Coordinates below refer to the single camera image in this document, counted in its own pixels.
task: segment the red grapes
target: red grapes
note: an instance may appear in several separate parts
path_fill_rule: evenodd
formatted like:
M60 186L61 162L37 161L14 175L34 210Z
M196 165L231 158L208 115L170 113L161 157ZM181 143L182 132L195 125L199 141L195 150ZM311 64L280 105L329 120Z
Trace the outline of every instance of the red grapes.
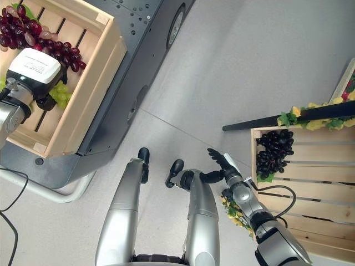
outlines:
M57 33L52 33L49 28L37 23L35 19L26 16L26 8L19 4L14 9L6 6L1 10L0 16L0 50L24 49L27 47L49 54L78 72L85 69L80 50L72 47L69 42L58 41Z

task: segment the black pole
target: black pole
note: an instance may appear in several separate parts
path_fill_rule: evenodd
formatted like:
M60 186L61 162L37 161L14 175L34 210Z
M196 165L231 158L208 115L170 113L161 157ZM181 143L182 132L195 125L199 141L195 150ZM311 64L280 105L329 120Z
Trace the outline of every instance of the black pole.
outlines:
M341 104L327 105L318 108L311 108L301 111L298 121L309 121L317 119L329 119L345 116L355 116L355 101L348 101ZM279 115L269 116L266 118L241 122L237 124L224 126L223 131L252 129L254 127L277 126L277 118Z

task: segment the white pipe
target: white pipe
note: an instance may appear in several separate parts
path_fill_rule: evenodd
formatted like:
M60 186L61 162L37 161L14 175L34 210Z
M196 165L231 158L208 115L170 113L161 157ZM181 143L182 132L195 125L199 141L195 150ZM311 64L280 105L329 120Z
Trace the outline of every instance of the white pipe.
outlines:
M50 201L54 201L56 203L68 203L71 201L75 201L80 198L85 190L88 188L90 181L93 179L95 172L89 173L86 176L83 176L79 179L77 186L75 187L74 191L71 194L64 195L57 191L51 190L50 188L44 187L40 184L37 184L31 180L28 180L27 186L25 190L32 191L33 193L46 198ZM26 179L20 175L9 171L1 171L0 170L0 177L13 183L17 184L21 187L24 186Z

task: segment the wheel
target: wheel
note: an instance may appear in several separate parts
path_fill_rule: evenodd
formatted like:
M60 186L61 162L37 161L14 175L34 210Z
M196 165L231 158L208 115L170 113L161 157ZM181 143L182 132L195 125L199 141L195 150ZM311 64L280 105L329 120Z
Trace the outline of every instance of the wheel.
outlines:
M181 5L177 10L173 22L169 29L168 39L166 40L166 47L169 49L175 41L177 34L179 33L182 22L185 18L185 5Z

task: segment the wooden crate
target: wooden crate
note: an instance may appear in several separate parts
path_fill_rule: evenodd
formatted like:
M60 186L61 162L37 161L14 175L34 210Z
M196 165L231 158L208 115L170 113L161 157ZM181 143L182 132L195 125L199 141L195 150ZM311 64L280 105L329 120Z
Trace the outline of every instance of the wooden crate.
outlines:
M256 154L262 146L256 139L270 130L285 127L251 129L252 178L259 188L285 185L292 188L297 201L283 218L291 233L308 252L338 260L355 262L355 127L340 131L323 128L296 129L290 163L284 173L276 173L272 183L257 183ZM274 214L284 210L291 199L283 189L271 194L258 193L259 200Z
M9 4L2 0L1 8ZM59 40L80 49L87 67L81 73L68 69L73 93L65 110L55 106L44 112L32 104L32 115L8 141L41 157L75 153L116 73L126 46L111 15L81 0L24 0L39 21L58 32ZM0 52L0 76L5 76L19 50Z

